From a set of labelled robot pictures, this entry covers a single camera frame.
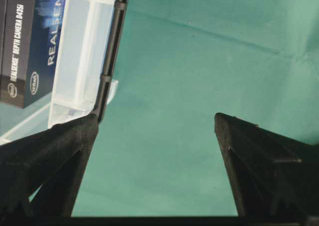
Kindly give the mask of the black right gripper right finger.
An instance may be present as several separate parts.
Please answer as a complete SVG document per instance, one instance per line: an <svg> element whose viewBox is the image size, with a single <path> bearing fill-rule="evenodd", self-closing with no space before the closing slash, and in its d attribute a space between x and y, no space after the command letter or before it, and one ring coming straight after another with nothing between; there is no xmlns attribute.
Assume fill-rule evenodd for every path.
<svg viewBox="0 0 319 226"><path fill-rule="evenodd" d="M318 145L224 113L215 115L214 131L238 215L318 217Z"/></svg>

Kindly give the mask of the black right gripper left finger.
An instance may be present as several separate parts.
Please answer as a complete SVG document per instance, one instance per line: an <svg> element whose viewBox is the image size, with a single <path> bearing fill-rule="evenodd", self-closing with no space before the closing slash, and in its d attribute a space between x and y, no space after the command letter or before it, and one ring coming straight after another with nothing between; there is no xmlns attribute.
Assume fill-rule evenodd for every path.
<svg viewBox="0 0 319 226"><path fill-rule="evenodd" d="M0 217L70 217L98 134L89 114L0 147Z"/></svg>

